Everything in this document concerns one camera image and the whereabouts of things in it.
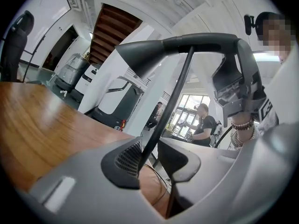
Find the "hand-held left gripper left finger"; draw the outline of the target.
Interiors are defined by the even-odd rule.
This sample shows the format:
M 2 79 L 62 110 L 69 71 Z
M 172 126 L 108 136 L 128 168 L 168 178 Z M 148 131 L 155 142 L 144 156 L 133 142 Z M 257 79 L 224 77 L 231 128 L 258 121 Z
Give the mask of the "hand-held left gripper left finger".
M 62 224 L 162 224 L 140 190 L 140 137 L 71 155 L 29 194 Z

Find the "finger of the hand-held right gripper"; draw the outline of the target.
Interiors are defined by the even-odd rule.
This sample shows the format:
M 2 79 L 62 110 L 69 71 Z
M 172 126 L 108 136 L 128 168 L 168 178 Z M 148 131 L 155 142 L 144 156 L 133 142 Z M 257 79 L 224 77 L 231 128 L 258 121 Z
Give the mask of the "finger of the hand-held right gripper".
M 235 54 L 225 54 L 219 67 L 212 75 L 214 95 L 219 95 L 242 78 L 237 68 Z
M 259 69 L 247 42 L 238 37 L 234 42 L 242 75 L 234 91 L 236 97 L 251 97 L 260 88 Z

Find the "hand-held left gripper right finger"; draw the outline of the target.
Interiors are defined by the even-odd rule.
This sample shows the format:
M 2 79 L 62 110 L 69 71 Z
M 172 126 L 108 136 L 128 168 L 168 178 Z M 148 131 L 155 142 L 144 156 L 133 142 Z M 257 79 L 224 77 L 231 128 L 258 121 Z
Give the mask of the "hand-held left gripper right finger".
M 161 138 L 158 156 L 172 184 L 168 223 L 252 224 L 291 179 L 292 126 L 279 125 L 240 151 Z

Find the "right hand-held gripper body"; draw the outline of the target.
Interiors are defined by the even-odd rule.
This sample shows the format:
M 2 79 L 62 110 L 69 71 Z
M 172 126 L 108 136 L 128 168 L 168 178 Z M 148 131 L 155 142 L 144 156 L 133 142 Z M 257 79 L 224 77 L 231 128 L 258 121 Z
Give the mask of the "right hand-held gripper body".
M 224 127 L 228 126 L 229 118 L 240 112 L 251 113 L 254 115 L 254 120 L 261 122 L 273 108 L 264 92 L 264 87 L 258 87 L 257 84 L 245 89 L 235 83 L 219 91 L 215 90 L 214 101 Z

